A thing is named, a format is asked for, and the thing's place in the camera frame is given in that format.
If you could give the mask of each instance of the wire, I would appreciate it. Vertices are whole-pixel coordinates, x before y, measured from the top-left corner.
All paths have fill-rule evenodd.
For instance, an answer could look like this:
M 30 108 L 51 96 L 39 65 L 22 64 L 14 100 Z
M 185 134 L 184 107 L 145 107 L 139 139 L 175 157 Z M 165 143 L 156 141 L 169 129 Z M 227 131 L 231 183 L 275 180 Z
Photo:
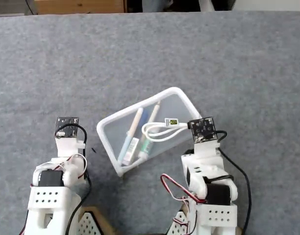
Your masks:
M 226 132 L 226 131 L 221 131 L 221 130 L 219 130 L 219 131 L 211 132 L 211 133 L 209 133 L 209 134 L 206 135 L 206 136 L 203 136 L 201 140 L 204 140 L 204 139 L 206 139 L 207 137 L 209 137 L 209 136 L 211 136 L 211 135 L 214 135 L 214 134 L 223 134 L 223 136 L 221 136 L 221 138 L 218 139 L 218 142 L 221 142 L 223 139 L 225 139 L 225 138 L 227 137 L 227 132 Z
M 158 132 L 157 130 L 160 128 L 168 128 L 168 129 L 165 131 L 162 131 L 162 132 Z M 164 142 L 164 141 L 170 140 L 171 138 L 178 135 L 180 132 L 187 130 L 187 129 L 188 129 L 187 123 L 179 123 L 177 125 L 177 127 L 175 127 L 175 126 L 167 126 L 166 123 L 164 123 L 164 122 L 148 122 L 142 126 L 141 131 L 146 136 L 146 138 L 152 142 Z M 162 139 L 152 138 L 152 137 L 166 135 L 173 131 L 175 131 L 175 132 L 165 138 L 162 138 Z
M 186 201 L 188 199 L 186 198 L 177 198 L 174 197 L 172 191 L 170 190 L 170 188 L 168 187 L 168 185 L 166 184 L 164 178 L 167 178 L 170 182 L 172 182 L 174 185 L 176 185 L 177 187 L 179 187 L 180 189 L 183 190 L 184 193 L 186 193 L 190 198 L 192 198 L 195 202 L 197 203 L 206 203 L 207 200 L 205 199 L 199 199 L 197 198 L 195 195 L 193 195 L 190 191 L 188 191 L 184 186 L 180 185 L 178 182 L 176 182 L 171 176 L 167 175 L 167 174 L 162 174 L 160 179 L 161 182 L 163 184 L 163 186 L 165 187 L 165 189 L 167 190 L 167 192 L 170 193 L 170 195 L 172 196 L 173 199 L 177 200 L 177 201 Z
M 84 161 L 86 162 L 86 164 L 85 164 L 85 166 L 84 166 L 83 172 L 81 173 L 81 175 L 78 176 L 78 178 L 80 178 L 80 177 L 82 177 L 82 176 L 85 174 L 85 172 L 86 172 L 86 170 L 87 170 L 88 162 L 87 162 L 87 159 L 85 158 L 85 156 L 83 156 L 83 155 L 80 154 L 80 153 L 76 153 L 76 154 L 70 156 L 70 157 L 67 159 L 67 161 L 69 161 L 71 158 L 73 158 L 73 157 L 75 157 L 75 156 L 81 156 L 81 157 L 84 159 Z
M 78 124 L 76 124 L 76 123 L 67 123 L 67 124 L 65 124 L 65 125 L 62 125 L 61 127 L 59 127 L 59 128 L 55 131 L 54 137 L 59 139 L 60 137 L 58 137 L 58 136 L 56 135 L 57 132 L 59 132 L 60 130 L 62 130 L 62 129 L 64 129 L 65 127 L 68 127 L 68 126 L 75 126 L 75 127 L 78 127 L 79 129 L 81 129 L 81 130 L 83 131 L 83 133 L 84 133 L 84 140 L 83 140 L 83 143 L 86 144 L 86 142 L 87 142 L 87 132 L 86 132 L 85 128 L 83 128 L 82 126 L 80 126 L 80 125 L 78 125 Z M 82 155 L 83 155 L 83 156 L 86 156 L 86 147 L 82 150 Z
M 58 128 L 55 133 L 54 133 L 54 136 L 57 138 L 56 134 L 57 132 L 59 132 L 60 130 L 64 129 L 65 127 L 68 127 L 68 126 L 76 126 L 78 127 L 79 129 L 81 129 L 84 133 L 84 140 L 83 140 L 83 143 L 86 144 L 87 142 L 87 132 L 85 130 L 85 128 L 83 128 L 82 126 L 76 124 L 76 123 L 68 123 L 68 124 L 65 124 L 63 126 L 61 126 L 60 128 Z M 72 225 L 72 221 L 73 221 L 73 218 L 75 216 L 75 214 L 77 213 L 78 209 L 82 206 L 82 204 L 84 203 L 84 201 L 86 201 L 86 199 L 88 198 L 89 194 L 91 193 L 91 190 L 92 190 L 92 183 L 91 183 L 91 180 L 90 180 L 90 177 L 89 177 L 89 173 L 88 173 L 88 169 L 87 169 L 87 159 L 86 159 L 86 146 L 85 148 L 82 150 L 82 155 L 81 154 L 74 154 L 72 156 L 70 156 L 68 160 L 70 160 L 73 156 L 75 155 L 80 155 L 83 157 L 83 160 L 84 160 L 84 178 L 87 179 L 88 181 L 88 184 L 89 184 L 89 189 L 88 189 L 88 192 L 86 193 L 86 195 L 81 199 L 80 203 L 76 206 L 76 208 L 73 210 L 72 214 L 71 214 L 71 217 L 67 223 L 67 227 L 66 227 L 66 231 L 65 231 L 65 235 L 69 235 L 69 232 L 70 232 L 70 228 L 71 228 L 71 225 Z
M 197 211 L 196 211 L 196 219 L 195 219 L 195 225 L 194 225 L 194 228 L 193 228 L 193 230 L 192 230 L 190 233 L 184 234 L 184 235 L 191 235 L 191 234 L 195 231 L 196 226 L 197 226 L 197 217 L 198 217 L 198 213 L 197 213 Z
M 19 232 L 19 235 L 23 235 L 24 232 L 25 232 L 26 223 L 27 223 L 27 218 L 28 218 L 28 212 L 29 212 L 29 211 L 27 211 L 25 223 L 24 223 L 24 226 L 23 226 L 22 230 Z
M 218 177 L 215 177 L 215 178 L 212 178 L 212 179 L 209 179 L 208 177 L 203 177 L 204 181 L 206 183 L 211 183 L 211 182 L 214 182 L 214 181 L 218 181 L 218 180 L 226 180 L 226 179 L 231 179 L 234 181 L 234 176 L 232 175 L 222 175 L 222 176 L 218 176 Z
M 249 223 L 251 206 L 252 206 L 250 182 L 249 182 L 247 174 L 243 171 L 243 169 L 241 169 L 235 162 L 233 162 L 233 160 L 231 160 L 220 148 L 218 148 L 218 150 L 223 155 L 223 157 L 225 157 L 234 167 L 236 167 L 244 175 L 245 180 L 246 180 L 247 191 L 248 191 L 248 210 L 247 210 L 247 216 L 246 216 L 245 224 L 244 224 L 243 231 L 242 231 L 242 235 L 245 235 L 247 227 L 248 227 L 248 223 Z
M 90 177 L 89 177 L 89 174 L 88 174 L 88 171 L 86 170 L 86 178 L 87 178 L 87 181 L 88 181 L 88 184 L 89 184 L 89 189 L 88 189 L 88 192 L 87 194 L 82 198 L 82 200 L 80 201 L 80 203 L 76 206 L 76 208 L 74 209 L 73 213 L 71 214 L 71 217 L 68 221 L 68 224 L 67 224 L 67 227 L 66 227 L 66 232 L 65 232 L 65 235 L 69 235 L 69 232 L 70 232 L 70 228 L 71 228 L 71 225 L 72 225 L 72 221 L 73 221 L 73 218 L 77 212 L 77 210 L 82 206 L 82 204 L 84 203 L 84 201 L 86 201 L 86 199 L 88 198 L 89 194 L 91 193 L 91 190 L 92 190 L 92 183 L 91 183 L 91 180 L 90 180 Z
M 30 10 L 31 14 L 32 14 L 32 15 L 34 15 L 33 11 L 31 10 L 31 8 L 30 8 L 30 6 L 29 6 L 29 3 L 28 3 L 28 1 L 27 1 L 27 0 L 25 0 L 25 2 L 26 2 L 26 4 L 27 4 L 27 7 L 29 8 L 29 10 Z

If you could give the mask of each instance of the cable label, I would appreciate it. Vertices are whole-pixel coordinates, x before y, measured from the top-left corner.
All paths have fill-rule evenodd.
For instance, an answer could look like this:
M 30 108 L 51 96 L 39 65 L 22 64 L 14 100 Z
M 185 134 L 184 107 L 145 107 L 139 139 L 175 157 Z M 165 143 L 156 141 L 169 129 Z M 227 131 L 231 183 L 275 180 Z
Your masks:
M 178 125 L 178 119 L 177 118 L 165 118 L 165 125 L 166 127 L 171 127 L 171 126 L 177 126 Z

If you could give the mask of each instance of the black cable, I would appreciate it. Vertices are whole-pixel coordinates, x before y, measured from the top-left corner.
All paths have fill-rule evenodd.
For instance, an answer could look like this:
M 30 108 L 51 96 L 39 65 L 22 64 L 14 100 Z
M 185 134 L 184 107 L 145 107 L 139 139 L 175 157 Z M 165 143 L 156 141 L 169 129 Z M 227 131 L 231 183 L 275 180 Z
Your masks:
M 204 179 L 205 179 L 204 181 L 206 183 L 211 183 L 211 182 L 214 182 L 214 181 L 226 180 L 226 179 L 231 179 L 231 180 L 234 181 L 234 176 L 232 176 L 232 175 L 221 175 L 219 177 L 215 177 L 215 178 L 211 178 L 211 179 L 209 179 L 208 177 L 204 177 Z
M 247 174 L 243 171 L 243 169 L 241 169 L 235 162 L 233 162 L 222 150 L 221 148 L 218 148 L 218 150 L 220 151 L 220 153 L 223 155 L 223 157 L 225 157 L 234 167 L 236 167 L 245 177 L 246 180 L 246 184 L 247 184 L 247 191 L 248 191 L 248 211 L 247 211 L 247 216 L 246 216 L 246 220 L 245 220 L 245 224 L 243 227 L 243 231 L 242 231 L 242 235 L 246 234 L 246 230 L 248 227 L 248 223 L 249 223 L 249 218 L 250 218 L 250 213 L 251 213 L 251 205 L 252 205 L 252 201 L 251 201 L 251 190 L 250 190 L 250 182 L 248 179 Z
M 73 218 L 74 218 L 77 210 L 82 206 L 82 204 L 84 203 L 84 201 L 86 201 L 86 199 L 88 198 L 89 194 L 91 193 L 92 183 L 91 183 L 91 180 L 90 180 L 90 177 L 89 177 L 89 174 L 88 174 L 87 170 L 86 170 L 86 177 L 87 177 L 87 181 L 88 181 L 88 184 L 89 184 L 89 190 L 88 190 L 87 194 L 82 198 L 82 200 L 80 201 L 80 203 L 76 206 L 76 208 L 74 209 L 73 213 L 71 214 L 71 217 L 70 217 L 70 219 L 68 221 L 68 224 L 67 224 L 67 227 L 66 227 L 65 235 L 69 235 L 70 228 L 71 228 L 71 225 L 72 225 L 72 221 L 73 221 Z
M 214 134 L 223 134 L 223 136 L 221 136 L 221 138 L 218 139 L 218 142 L 221 142 L 227 136 L 227 132 L 226 131 L 219 130 L 219 131 L 214 131 L 214 132 L 211 132 L 211 133 L 207 134 L 206 136 L 203 137 L 203 140 L 206 139 L 209 136 L 214 135 Z
M 65 127 L 68 127 L 68 126 L 75 126 L 75 127 L 78 127 L 79 129 L 81 129 L 84 133 L 84 140 L 83 140 L 83 143 L 86 144 L 87 142 L 87 132 L 85 130 L 85 128 L 83 128 L 82 126 L 76 124 L 76 123 L 68 123 L 68 124 L 65 124 L 63 126 L 61 126 L 60 128 L 58 128 L 55 133 L 54 133 L 54 136 L 56 138 L 58 138 L 58 136 L 56 136 L 57 132 L 59 132 L 60 130 L 64 129 Z M 86 148 L 84 148 L 82 150 L 82 155 L 84 157 L 86 157 Z M 82 204 L 84 203 L 84 201 L 86 201 L 86 199 L 88 198 L 89 194 L 91 193 L 91 190 L 92 190 L 92 183 L 91 183 L 91 180 L 90 180 L 90 177 L 89 177 L 89 173 L 88 173 L 88 170 L 86 169 L 85 171 L 85 174 L 84 174 L 84 178 L 87 179 L 88 181 L 88 184 L 89 184 L 89 189 L 88 189 L 88 192 L 87 194 L 82 198 L 82 200 L 80 201 L 80 203 L 76 206 L 76 208 L 73 210 L 72 214 L 71 214 L 71 217 L 67 223 L 67 227 L 66 227 L 66 232 L 65 232 L 65 235 L 69 235 L 69 232 L 70 232 L 70 228 L 71 228 L 71 225 L 72 225 L 72 221 L 73 221 L 73 218 L 77 212 L 77 210 L 82 206 Z
M 75 127 L 78 127 L 79 129 L 81 129 L 81 130 L 83 131 L 84 135 L 85 135 L 84 140 L 83 140 L 83 143 L 86 144 L 86 142 L 87 142 L 87 132 L 86 132 L 85 128 L 83 128 L 82 126 L 80 126 L 80 125 L 78 125 L 78 124 L 76 124 L 76 123 L 67 123 L 67 124 L 65 124 L 65 125 L 62 125 L 60 128 L 58 128 L 58 129 L 55 131 L 54 137 L 59 139 L 60 137 L 58 137 L 58 136 L 56 135 L 57 132 L 59 132 L 60 130 L 62 130 L 62 129 L 64 129 L 65 127 L 68 127 L 68 126 L 75 126 Z M 82 155 L 86 157 L 86 148 L 84 148 L 84 149 L 82 150 Z
M 26 4 L 27 4 L 27 6 L 28 6 L 28 8 L 29 8 L 30 12 L 32 13 L 32 15 L 34 15 L 33 11 L 31 10 L 31 8 L 30 8 L 30 6 L 29 6 L 29 3 L 28 3 L 28 1 L 27 1 L 27 0 L 25 0 L 25 2 L 26 2 Z
M 198 217 L 198 212 L 196 211 L 196 219 L 195 219 L 195 225 L 194 225 L 194 228 L 193 228 L 193 230 L 192 230 L 190 233 L 188 233 L 188 234 L 186 234 L 186 235 L 191 235 L 191 234 L 193 234 L 193 232 L 195 231 L 196 226 L 197 226 L 197 217 Z
M 27 218 L 28 218 L 28 212 L 29 211 L 27 211 L 25 223 L 24 223 L 24 226 L 23 226 L 22 230 L 19 232 L 19 235 L 24 234 L 24 231 L 25 231 L 25 228 L 26 228 L 26 223 L 27 223 Z

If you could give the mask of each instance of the green label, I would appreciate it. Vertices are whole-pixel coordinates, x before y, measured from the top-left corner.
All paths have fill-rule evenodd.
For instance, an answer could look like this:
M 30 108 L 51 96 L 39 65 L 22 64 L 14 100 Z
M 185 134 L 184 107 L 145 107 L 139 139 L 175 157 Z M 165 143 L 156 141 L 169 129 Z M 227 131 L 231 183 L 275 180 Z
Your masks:
M 146 139 L 144 144 L 141 147 L 141 151 L 144 152 L 144 153 L 149 154 L 150 151 L 151 151 L 152 146 L 153 146 L 153 142 Z

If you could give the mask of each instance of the pen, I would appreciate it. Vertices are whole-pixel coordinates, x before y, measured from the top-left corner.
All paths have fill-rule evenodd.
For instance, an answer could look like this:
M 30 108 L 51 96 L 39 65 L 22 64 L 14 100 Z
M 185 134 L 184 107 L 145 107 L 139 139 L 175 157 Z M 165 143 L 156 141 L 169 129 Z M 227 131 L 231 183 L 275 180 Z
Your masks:
M 117 161 L 121 164 L 122 163 L 122 160 L 127 152 L 127 149 L 130 145 L 130 142 L 132 140 L 132 138 L 134 137 L 135 135 L 135 132 L 136 132 L 136 129 L 137 129 L 137 126 L 138 126 L 138 123 L 139 123 L 139 120 L 141 118 L 141 115 L 143 113 L 144 109 L 143 108 L 139 108 L 137 110 L 137 113 L 135 115 L 135 118 L 134 120 L 132 121 L 132 124 L 130 126 L 130 129 L 129 131 L 127 132 L 127 136 L 125 138 L 125 141 L 124 141 L 124 144 L 122 146 L 122 149 L 120 151 L 120 154 L 119 154 L 119 157 L 117 159 Z
M 152 111 L 151 116 L 148 120 L 148 123 L 149 122 L 154 122 L 154 119 L 155 119 L 159 109 L 160 109 L 160 101 L 153 108 L 153 111 Z M 138 157 L 139 158 L 147 158 L 149 156 L 149 153 L 150 153 L 151 149 L 152 149 L 153 142 L 148 140 L 145 135 L 142 135 L 140 142 L 142 144 L 142 147 L 140 149 Z

